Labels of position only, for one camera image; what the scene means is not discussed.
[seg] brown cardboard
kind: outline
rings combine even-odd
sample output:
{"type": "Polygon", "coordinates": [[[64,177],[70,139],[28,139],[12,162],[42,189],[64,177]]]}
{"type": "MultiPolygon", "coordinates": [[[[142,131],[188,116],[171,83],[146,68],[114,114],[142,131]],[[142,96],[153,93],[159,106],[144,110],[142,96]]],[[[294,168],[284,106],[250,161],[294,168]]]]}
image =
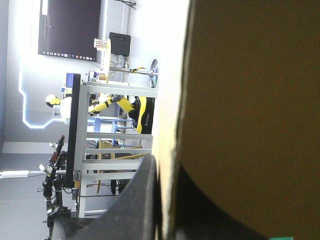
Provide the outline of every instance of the brown cardboard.
{"type": "Polygon", "coordinates": [[[320,2],[191,2],[177,159],[250,228],[319,239],[320,2]]]}

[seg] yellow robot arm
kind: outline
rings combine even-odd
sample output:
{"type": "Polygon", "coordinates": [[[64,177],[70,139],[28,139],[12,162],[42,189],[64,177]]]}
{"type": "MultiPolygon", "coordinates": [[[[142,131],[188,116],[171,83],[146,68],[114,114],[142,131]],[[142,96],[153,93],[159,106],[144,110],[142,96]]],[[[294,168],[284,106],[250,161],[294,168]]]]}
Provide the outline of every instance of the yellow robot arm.
{"type": "Polygon", "coordinates": [[[100,104],[95,104],[89,107],[89,113],[94,113],[94,112],[101,112],[102,110],[106,109],[113,103],[112,97],[108,96],[106,101],[100,104]]]}
{"type": "Polygon", "coordinates": [[[106,109],[112,103],[117,103],[123,110],[129,113],[131,110],[134,110],[133,105],[128,101],[128,99],[124,98],[122,95],[108,96],[106,101],[92,105],[89,107],[89,113],[101,112],[106,109]]]}

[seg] monitor screen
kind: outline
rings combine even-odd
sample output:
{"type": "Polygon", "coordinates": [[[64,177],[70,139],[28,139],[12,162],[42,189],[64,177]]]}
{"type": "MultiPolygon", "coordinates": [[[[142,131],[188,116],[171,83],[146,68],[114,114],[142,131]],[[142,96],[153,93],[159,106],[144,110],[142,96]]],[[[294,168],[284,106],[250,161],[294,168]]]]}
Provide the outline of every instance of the monitor screen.
{"type": "Polygon", "coordinates": [[[42,0],[38,54],[96,61],[101,0],[42,0]]]}
{"type": "Polygon", "coordinates": [[[67,88],[72,88],[73,83],[74,83],[74,73],[67,73],[66,74],[65,86],[67,88]]]}

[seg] green object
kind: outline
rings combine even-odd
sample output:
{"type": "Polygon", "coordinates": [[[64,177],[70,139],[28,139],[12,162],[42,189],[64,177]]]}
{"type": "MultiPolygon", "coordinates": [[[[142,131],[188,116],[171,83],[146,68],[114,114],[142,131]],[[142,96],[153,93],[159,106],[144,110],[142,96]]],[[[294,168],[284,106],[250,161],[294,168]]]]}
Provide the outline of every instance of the green object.
{"type": "Polygon", "coordinates": [[[270,240],[294,240],[293,236],[287,236],[287,237],[273,237],[270,238],[270,240]]]}

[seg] led light strip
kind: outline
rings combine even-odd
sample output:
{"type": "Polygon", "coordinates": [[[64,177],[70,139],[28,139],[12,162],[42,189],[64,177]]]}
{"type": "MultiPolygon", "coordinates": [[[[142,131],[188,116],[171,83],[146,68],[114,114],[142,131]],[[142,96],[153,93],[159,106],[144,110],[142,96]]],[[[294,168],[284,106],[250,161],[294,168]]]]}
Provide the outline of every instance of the led light strip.
{"type": "Polygon", "coordinates": [[[22,83],[23,83],[23,73],[22,73],[22,56],[20,56],[20,64],[19,64],[19,84],[18,84],[18,90],[19,93],[23,96],[22,101],[22,121],[23,123],[30,129],[44,129],[46,128],[50,123],[52,122],[63,122],[63,120],[60,118],[51,118],[49,121],[47,121],[43,125],[36,125],[31,124],[27,121],[27,94],[22,89],[22,83]]]}

